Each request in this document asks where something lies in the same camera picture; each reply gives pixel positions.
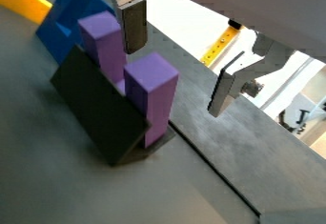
black block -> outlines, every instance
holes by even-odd
[[[50,82],[108,164],[120,164],[141,141],[149,122],[78,47],[72,48]]]

rectangular block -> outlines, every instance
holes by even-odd
[[[104,11],[77,21],[87,54],[100,66],[107,78],[117,83],[123,80],[127,63],[123,51],[123,33],[116,17]]]
[[[144,137],[147,119],[76,46],[50,82],[107,162],[120,164]]]
[[[124,66],[125,96],[151,123],[145,147],[167,130],[176,81],[177,70],[156,52]]]
[[[82,47],[77,19],[108,10],[103,0],[56,0],[37,29],[37,37],[61,65],[74,44]]]
[[[0,0],[0,5],[40,24],[52,4],[46,0]]]

purple block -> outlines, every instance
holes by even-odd
[[[113,83],[120,82],[127,60],[116,17],[104,11],[80,19],[77,23],[87,54],[96,61],[107,78]]]
[[[125,96],[151,123],[145,147],[167,131],[176,81],[177,70],[156,52],[124,66]]]

